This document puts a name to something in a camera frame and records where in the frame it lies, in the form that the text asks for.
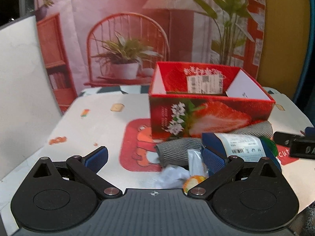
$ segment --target table top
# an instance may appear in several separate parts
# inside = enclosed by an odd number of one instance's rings
[[[123,162],[126,159],[133,159],[139,129],[150,127],[148,95],[124,95],[124,91],[114,91],[114,94],[103,92],[78,98],[60,120],[43,148],[1,180],[0,211],[9,235],[18,229],[10,211],[10,201],[29,170],[43,156],[50,157],[52,161],[64,161],[72,155],[85,156],[99,146],[106,146],[109,160],[98,172],[99,176],[122,191],[126,188],[154,187],[159,166],[149,168],[137,166],[135,161],[133,161],[135,165],[128,166]],[[274,94],[273,98],[285,110],[274,107],[269,118],[274,132],[300,134],[300,130],[312,126],[308,118],[285,95]],[[111,111],[113,104],[123,104],[124,107],[121,112],[113,112]],[[51,139],[58,137],[66,137],[66,141],[49,144]],[[127,141],[127,146],[131,148],[121,150],[121,147],[126,146],[123,145],[124,141]],[[283,175],[297,194],[300,202],[299,211],[302,211],[315,200],[313,183],[315,160],[298,159],[283,162],[283,157],[278,158],[281,163],[286,163],[282,165]]]

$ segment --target blue edge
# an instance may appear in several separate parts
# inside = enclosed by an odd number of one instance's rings
[[[296,92],[293,97],[293,102],[296,103],[304,85],[306,74],[311,61],[313,46],[314,46],[314,35],[315,35],[315,0],[310,0],[310,35],[308,37],[308,49],[306,52],[303,69],[299,79],[299,83],[296,88]]]

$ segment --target open cardboard box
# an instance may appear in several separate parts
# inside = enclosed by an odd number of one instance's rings
[[[191,78],[211,77],[210,92],[187,93]],[[149,90],[153,139],[201,137],[203,132],[230,132],[267,120],[275,101],[239,67],[157,62]]]

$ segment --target rolled gray cloth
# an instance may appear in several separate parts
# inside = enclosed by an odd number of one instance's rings
[[[166,167],[169,164],[178,166],[188,165],[188,149],[200,149],[200,138],[185,137],[166,141],[156,145],[160,158],[160,165]]]
[[[256,137],[265,136],[271,138],[273,135],[273,129],[269,121],[260,122],[247,126],[245,128],[237,129],[229,132],[230,134],[239,134],[239,135],[251,135]]]

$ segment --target yellow panel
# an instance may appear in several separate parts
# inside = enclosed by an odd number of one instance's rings
[[[266,0],[258,81],[292,98],[308,46],[309,0]]]

